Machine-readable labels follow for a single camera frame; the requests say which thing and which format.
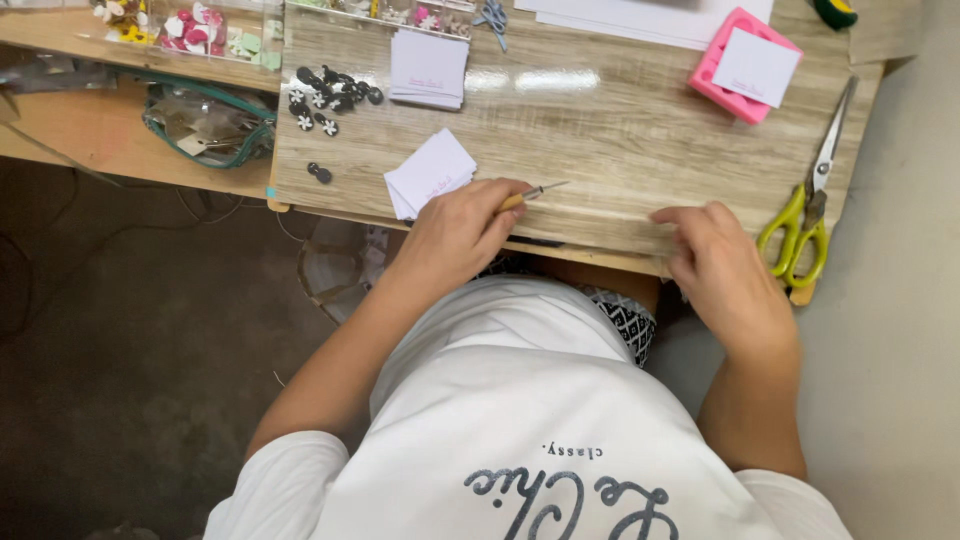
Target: left hand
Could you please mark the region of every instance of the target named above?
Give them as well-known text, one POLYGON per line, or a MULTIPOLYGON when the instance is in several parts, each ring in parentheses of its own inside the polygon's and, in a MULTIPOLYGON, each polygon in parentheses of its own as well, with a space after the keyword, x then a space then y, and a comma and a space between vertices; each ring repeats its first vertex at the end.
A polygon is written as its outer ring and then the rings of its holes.
POLYGON ((381 282, 437 302, 493 260, 527 207, 493 213, 511 195, 531 188, 526 182, 499 178, 471 182, 431 199, 381 282))

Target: scissor handle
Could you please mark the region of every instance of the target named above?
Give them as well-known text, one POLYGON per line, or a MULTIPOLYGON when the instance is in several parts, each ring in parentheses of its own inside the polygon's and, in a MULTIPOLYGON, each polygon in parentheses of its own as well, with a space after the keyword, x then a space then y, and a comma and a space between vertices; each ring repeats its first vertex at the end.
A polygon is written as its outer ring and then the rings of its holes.
POLYGON ((763 257, 767 242, 770 241, 773 233, 777 229, 786 229, 783 235, 783 245, 780 246, 780 257, 777 259, 777 264, 770 269, 770 273, 778 278, 785 274, 790 266, 794 248, 797 245, 798 238, 800 238, 800 216, 804 211, 805 204, 806 189, 803 184, 800 184, 793 190, 793 197, 790 198, 790 202, 786 204, 783 211, 777 214, 777 217, 767 224, 760 232, 760 236, 756 238, 756 248, 760 251, 760 256, 763 257))
POLYGON ((824 223, 824 218, 821 217, 813 229, 802 232, 800 237, 797 238, 797 245, 794 248, 793 257, 790 259, 790 265, 787 266, 786 274, 783 275, 783 280, 786 284, 794 288, 803 288, 817 281, 817 279, 820 278, 820 274, 824 271, 824 266, 827 265, 828 247, 829 236, 827 235, 827 225, 824 223), (816 258, 813 259, 813 267, 806 273, 806 276, 798 279, 794 276, 794 272, 797 269, 797 262, 800 260, 800 254, 803 252, 806 242, 811 238, 813 239, 813 247, 817 250, 816 258))

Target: wooden shelf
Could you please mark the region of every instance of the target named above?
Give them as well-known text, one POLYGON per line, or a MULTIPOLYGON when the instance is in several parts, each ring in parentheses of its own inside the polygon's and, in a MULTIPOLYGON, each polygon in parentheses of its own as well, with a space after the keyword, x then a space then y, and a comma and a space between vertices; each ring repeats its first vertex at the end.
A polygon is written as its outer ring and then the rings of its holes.
POLYGON ((106 41, 101 39, 106 32, 107 27, 88 9, 0 12, 0 41, 12 45, 279 92, 280 74, 259 65, 106 41))
MULTIPOLYGON (((146 87, 121 77, 116 90, 80 90, 16 96, 18 130, 83 165, 109 174, 265 198, 270 160, 235 169, 211 169, 175 152, 140 119, 146 87)), ((64 164, 0 127, 5 156, 64 164)))

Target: stack of paper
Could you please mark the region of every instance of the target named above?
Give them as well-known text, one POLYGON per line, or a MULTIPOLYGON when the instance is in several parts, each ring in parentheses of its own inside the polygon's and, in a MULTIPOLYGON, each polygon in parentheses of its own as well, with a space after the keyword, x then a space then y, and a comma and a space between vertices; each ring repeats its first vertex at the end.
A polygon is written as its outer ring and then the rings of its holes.
POLYGON ((390 99, 459 109, 469 47, 466 41, 397 31, 391 43, 390 99))
POLYGON ((740 7, 770 22, 774 0, 515 0, 537 21, 706 51, 727 16, 740 7))
POLYGON ((466 185, 476 170, 476 161, 450 130, 444 128, 423 143, 400 168, 383 175, 396 219, 416 219, 430 199, 466 185))

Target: black and white patterned fabric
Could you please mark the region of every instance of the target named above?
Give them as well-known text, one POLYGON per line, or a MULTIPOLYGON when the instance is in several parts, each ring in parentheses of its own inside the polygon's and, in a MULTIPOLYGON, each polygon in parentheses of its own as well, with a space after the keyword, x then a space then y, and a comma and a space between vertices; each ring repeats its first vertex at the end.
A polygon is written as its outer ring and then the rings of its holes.
MULTIPOLYGON (((539 275, 523 266, 523 257, 497 257, 474 279, 479 280, 501 274, 539 275)), ((640 302, 607 289, 579 285, 577 290, 590 298, 610 318, 627 344, 627 348, 634 355, 634 364, 643 369, 650 356, 650 344, 653 343, 654 334, 657 332, 657 320, 653 314, 646 307, 641 306, 640 302)))

